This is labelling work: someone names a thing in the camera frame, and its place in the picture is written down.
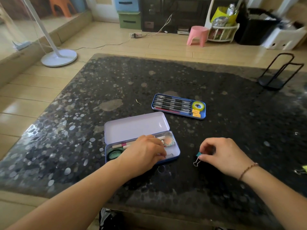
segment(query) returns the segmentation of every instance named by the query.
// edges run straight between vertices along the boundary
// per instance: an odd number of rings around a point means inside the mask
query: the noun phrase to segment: hand
[[[153,135],[142,135],[114,161],[131,179],[144,174],[165,157],[166,151],[161,140]]]
[[[213,146],[216,152],[210,155]],[[236,179],[254,163],[230,138],[207,138],[202,142],[199,151],[202,153],[198,157],[201,161],[208,162],[222,173]]]

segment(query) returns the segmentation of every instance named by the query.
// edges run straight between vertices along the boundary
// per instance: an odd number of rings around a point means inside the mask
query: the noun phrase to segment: speckled table surface
[[[280,92],[255,82],[262,69],[96,54],[0,162],[0,188],[52,197],[104,165],[104,123],[153,112],[156,93],[202,100],[207,117],[165,114],[181,150],[121,187],[115,209],[233,228],[281,226],[246,185],[213,166],[194,167],[207,137],[230,137],[307,197],[306,75]]]

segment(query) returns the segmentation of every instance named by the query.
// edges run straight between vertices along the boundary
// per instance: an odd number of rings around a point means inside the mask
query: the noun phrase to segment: yellow tape roll
[[[192,109],[202,111],[205,109],[205,105],[202,102],[196,101],[192,104]]]

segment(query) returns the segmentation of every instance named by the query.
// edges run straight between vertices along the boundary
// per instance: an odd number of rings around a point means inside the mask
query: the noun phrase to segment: aluminum foil
[[[228,9],[227,9],[227,15],[231,16],[234,15],[236,11],[236,5],[234,3],[230,4]]]
[[[228,22],[228,17],[221,16],[214,19],[212,21],[212,25],[216,27],[224,27],[227,22]]]

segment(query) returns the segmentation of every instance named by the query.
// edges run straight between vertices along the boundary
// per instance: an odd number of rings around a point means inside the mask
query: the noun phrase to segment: beaded bracelet
[[[259,166],[259,164],[258,164],[258,163],[254,163],[254,164],[252,164],[251,166],[248,166],[247,169],[244,170],[244,172],[241,174],[241,176],[240,176],[240,178],[239,178],[238,180],[241,181],[243,175],[244,175],[248,170],[250,170],[252,167],[254,167],[254,166]]]

